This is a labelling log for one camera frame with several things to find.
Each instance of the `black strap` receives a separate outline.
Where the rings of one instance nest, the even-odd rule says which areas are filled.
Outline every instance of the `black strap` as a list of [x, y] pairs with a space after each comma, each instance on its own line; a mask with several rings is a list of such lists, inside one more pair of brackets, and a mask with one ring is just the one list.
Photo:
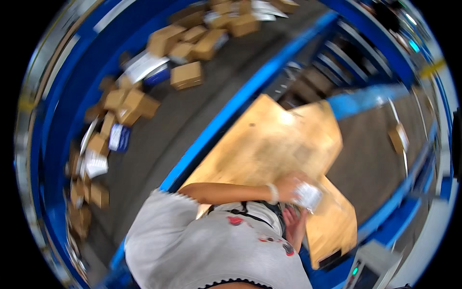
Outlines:
[[250, 214], [247, 214], [248, 213], [248, 210], [247, 210], [247, 201], [246, 202], [241, 202], [242, 204], [242, 208], [243, 210], [242, 211], [239, 211], [238, 209], [232, 209], [232, 210], [229, 210], [227, 212], [230, 212], [232, 214], [235, 214], [235, 215], [243, 215], [243, 216], [246, 216], [246, 217], [250, 217], [254, 220], [257, 220], [257, 221], [260, 221], [260, 222], [263, 222], [265, 224], [267, 224], [268, 226], [270, 226], [271, 228], [273, 228], [273, 226], [271, 226], [267, 221], [263, 220], [263, 219], [260, 219], [259, 217], [255, 217], [255, 216], [252, 216]]

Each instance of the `hand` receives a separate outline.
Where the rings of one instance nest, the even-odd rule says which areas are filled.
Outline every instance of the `hand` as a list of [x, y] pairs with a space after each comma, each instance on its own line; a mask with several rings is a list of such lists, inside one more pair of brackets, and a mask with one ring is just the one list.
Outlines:
[[293, 199], [300, 198], [294, 193], [296, 187], [307, 179], [304, 172], [290, 172], [277, 179], [273, 184], [278, 188], [279, 201], [292, 203]]
[[285, 208], [282, 211], [282, 217], [284, 218], [284, 222], [286, 222], [286, 240], [298, 253], [300, 252], [302, 240], [305, 236], [308, 210], [303, 209], [303, 211], [300, 212], [300, 217], [298, 217], [292, 207]]

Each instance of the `blue package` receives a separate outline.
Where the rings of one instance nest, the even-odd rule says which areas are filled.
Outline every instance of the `blue package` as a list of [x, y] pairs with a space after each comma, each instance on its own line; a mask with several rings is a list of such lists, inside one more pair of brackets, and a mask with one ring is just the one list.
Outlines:
[[144, 79], [143, 83], [146, 86], [155, 86], [156, 84], [161, 83], [164, 80], [170, 78], [170, 69], [168, 69], [167, 63], [156, 68], [151, 73], [149, 73]]
[[126, 152], [129, 137], [130, 128], [122, 124], [115, 123], [111, 128], [111, 134], [109, 136], [109, 149], [119, 153]]

